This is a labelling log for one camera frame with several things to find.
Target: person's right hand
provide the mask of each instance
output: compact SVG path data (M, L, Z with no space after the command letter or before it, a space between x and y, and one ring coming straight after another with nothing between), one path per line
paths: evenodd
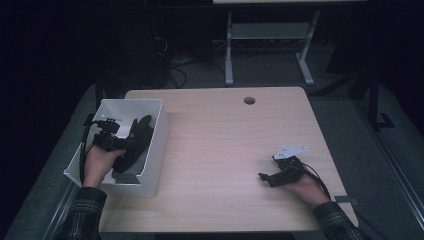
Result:
M125 149L106 152L94 145L87 152L83 187L99 188L105 175L112 169L115 159L125 154Z
M295 193L312 208L330 201L319 184L306 174L303 174L298 182L289 183L283 187Z

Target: cardboard box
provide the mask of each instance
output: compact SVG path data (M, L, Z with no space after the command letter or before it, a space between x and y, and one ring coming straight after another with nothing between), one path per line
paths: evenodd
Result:
M101 185L101 189L109 196L154 197L156 195L168 141L169 122L160 99L105 99L102 100L94 116L93 120L117 119L116 122L120 125L120 128L115 135L118 138L126 138L133 120L139 121L146 115L152 116L150 126L154 128L153 137L148 149L134 164L138 164L145 158L144 166L141 165L140 169L134 174L133 180L135 182L132 183L116 183L116 179L112 177L112 171L110 171ZM97 127L97 124L92 125L87 138L87 146L91 144L94 134L98 132L100 132L100 128ZM81 186L79 176L80 150L81 145L68 168L64 171L64 174L79 186Z

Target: plaid sleeve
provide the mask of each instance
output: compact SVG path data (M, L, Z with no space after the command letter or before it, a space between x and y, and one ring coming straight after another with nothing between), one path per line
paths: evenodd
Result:
M81 188L54 239L100 239L99 222L105 202L103 191Z
M313 214L318 220L322 232L330 240L371 239L353 225L340 206L335 202L328 202L317 206Z

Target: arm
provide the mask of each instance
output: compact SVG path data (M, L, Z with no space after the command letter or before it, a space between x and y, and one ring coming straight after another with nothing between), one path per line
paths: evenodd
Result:
M311 177L303 175L298 182L284 185L284 188L295 193L311 206L312 213L327 239L371 239L352 224L340 206L328 199Z
M125 150L105 152L97 146L89 150L83 187L70 205L65 221L54 239L100 239L99 223L106 193L99 188L115 159L124 153Z

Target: table top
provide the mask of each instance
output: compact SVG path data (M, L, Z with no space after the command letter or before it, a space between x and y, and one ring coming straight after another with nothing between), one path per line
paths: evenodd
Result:
M214 4L244 4L244 3L340 3L366 2L368 0L213 0Z
M283 145L307 147L300 160L332 197L346 195L302 88L142 90L126 98L163 99L169 139L156 197L109 197L100 231L317 230L306 204L258 176L279 172L271 156ZM351 204L340 206L357 225Z

